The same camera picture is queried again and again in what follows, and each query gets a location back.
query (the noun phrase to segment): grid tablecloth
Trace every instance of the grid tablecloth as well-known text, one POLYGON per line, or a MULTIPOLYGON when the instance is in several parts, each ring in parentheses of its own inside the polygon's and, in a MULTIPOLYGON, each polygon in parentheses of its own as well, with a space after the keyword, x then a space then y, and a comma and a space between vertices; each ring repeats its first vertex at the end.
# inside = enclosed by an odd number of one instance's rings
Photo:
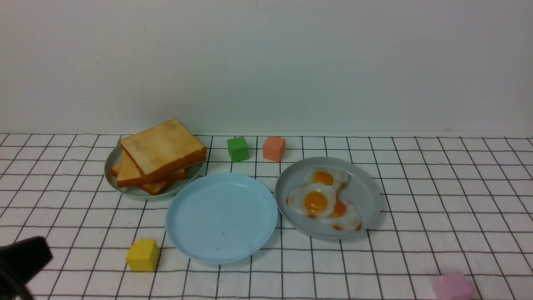
POLYGON ((357 240, 309 238, 279 218, 264 247, 225 266, 202 265, 165 238, 169 201, 122 197, 104 179, 120 135, 0 135, 0 244, 42 235, 54 259, 30 283, 38 299, 434 299, 439 274, 461 271, 477 299, 533 298, 533 144, 528 138, 286 137, 282 163, 231 163, 228 136, 201 175, 240 172, 273 191, 279 173, 312 156, 368 172, 386 201, 357 240), (155 273, 130 272, 134 240, 161 247, 155 273))

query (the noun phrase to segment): bread slice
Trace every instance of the bread slice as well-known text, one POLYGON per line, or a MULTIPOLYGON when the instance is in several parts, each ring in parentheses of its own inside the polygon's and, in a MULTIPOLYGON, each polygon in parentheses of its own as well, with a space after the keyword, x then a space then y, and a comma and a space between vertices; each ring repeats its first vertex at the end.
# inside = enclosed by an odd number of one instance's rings
POLYGON ((207 148, 177 119, 119 141, 142 177, 157 181, 166 173, 197 161, 207 148))
MULTIPOLYGON (((111 167, 111 174, 115 177, 118 177, 118 175, 120 174, 120 163, 117 163, 116 165, 111 167)), ((160 181, 156 183, 141 184, 138 186, 138 188, 140 188, 141 190, 147 192, 148 194, 152 196, 159 195, 165 190, 167 190, 176 180, 185 179, 186 175, 185 175, 184 169, 183 169, 182 174, 183 174, 182 178, 178 178, 175 180, 165 180, 165 181, 160 181)))
POLYGON ((172 184, 174 183, 174 181, 172 180, 169 180, 169 181, 160 181, 160 182, 156 182, 156 183, 148 183, 148 184, 142 184, 139 186, 139 188, 145 192, 147 192, 148 194, 152 195, 152 196, 155 196, 155 195, 159 195, 159 194, 162 194, 164 191, 166 191, 172 184))
MULTIPOLYGON (((133 161, 130 159, 130 157, 127 154, 124 153, 124 151, 122 151, 120 157, 121 157, 120 163, 114 166, 114 167, 117 167, 117 166, 119 167, 117 171, 117 186, 118 187, 138 186, 138 185, 152 183, 152 182, 148 182, 145 178, 141 176, 141 174, 139 173, 133 161)), ((183 180, 186 177, 187 177, 187 174, 185 173, 185 168, 181 168, 181 169, 173 170, 170 173, 167 173, 159 181, 183 180)))
POLYGON ((120 154, 120 170, 117 176, 117 186, 136 186, 145 183, 147 183, 146 180, 141 176, 131 158, 122 151, 120 154))

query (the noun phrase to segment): yellow cube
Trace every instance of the yellow cube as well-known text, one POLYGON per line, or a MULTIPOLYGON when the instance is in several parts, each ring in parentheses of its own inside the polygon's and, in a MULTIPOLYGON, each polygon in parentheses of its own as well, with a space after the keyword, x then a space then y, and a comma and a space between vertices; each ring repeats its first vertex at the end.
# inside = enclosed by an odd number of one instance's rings
POLYGON ((158 260, 159 247, 156 240, 151 239, 133 243, 126 256, 126 261, 134 272, 155 272, 158 260))

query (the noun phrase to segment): orange cube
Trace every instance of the orange cube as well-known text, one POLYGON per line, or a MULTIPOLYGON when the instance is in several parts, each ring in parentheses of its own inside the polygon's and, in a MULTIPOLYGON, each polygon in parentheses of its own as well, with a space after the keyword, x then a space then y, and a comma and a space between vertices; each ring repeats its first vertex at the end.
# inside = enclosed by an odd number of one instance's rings
POLYGON ((263 158, 280 162, 285 154, 285 139, 268 136, 263 144, 263 158))

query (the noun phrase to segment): toy block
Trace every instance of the toy block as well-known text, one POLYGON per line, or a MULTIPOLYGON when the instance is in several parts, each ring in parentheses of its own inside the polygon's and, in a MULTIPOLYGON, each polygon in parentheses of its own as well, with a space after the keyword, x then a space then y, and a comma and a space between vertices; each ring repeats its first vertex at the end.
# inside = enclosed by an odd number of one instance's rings
POLYGON ((126 261, 133 272, 155 272, 159 261, 159 247, 156 240, 143 239, 133 243, 126 261))
POLYGON ((237 137, 228 140, 228 153, 232 162, 244 161, 250 158, 248 144, 244 137, 237 137))
POLYGON ((470 300, 474 295, 472 286, 461 272, 440 275, 433 291, 438 300, 470 300))
POLYGON ((285 139, 268 136, 263 144, 263 158, 280 162, 285 154, 285 139))

